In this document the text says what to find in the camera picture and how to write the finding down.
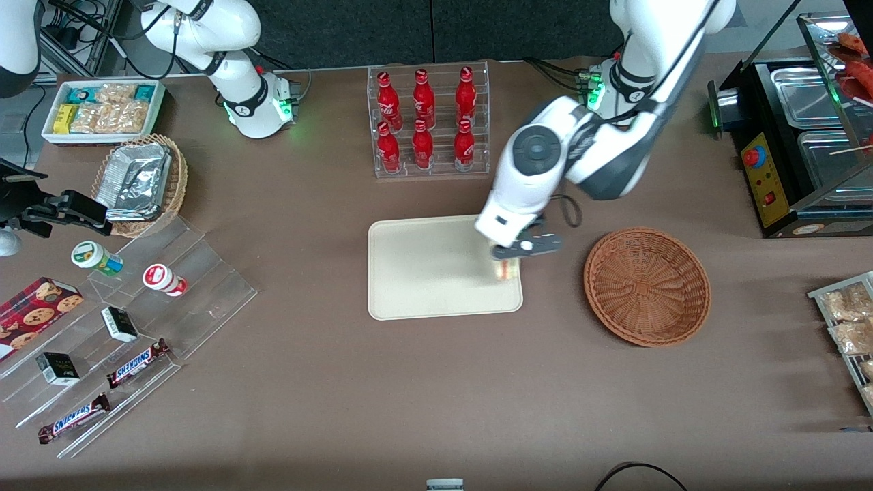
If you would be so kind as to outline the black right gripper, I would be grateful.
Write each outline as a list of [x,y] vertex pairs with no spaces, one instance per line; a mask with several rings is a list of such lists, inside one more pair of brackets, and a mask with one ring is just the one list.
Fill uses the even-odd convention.
[[26,170],[1,159],[1,221],[2,226],[24,230],[40,237],[50,237],[53,224],[63,224],[63,215],[77,218],[78,225],[108,237],[113,223],[106,220],[107,208],[76,190],[65,190],[59,197],[42,192],[37,182],[47,174]]

